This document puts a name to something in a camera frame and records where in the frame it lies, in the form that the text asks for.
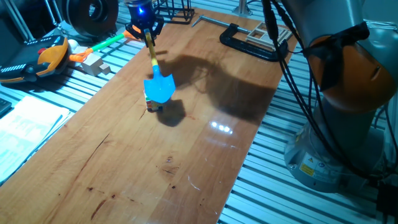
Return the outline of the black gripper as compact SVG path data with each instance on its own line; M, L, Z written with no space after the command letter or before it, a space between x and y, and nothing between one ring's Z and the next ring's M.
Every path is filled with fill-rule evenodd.
M125 24L125 37L131 39L145 39L145 34L140 29L151 29L152 43L161 33L164 18L156 17L151 0L132 0L127 2L131 15L131 22Z

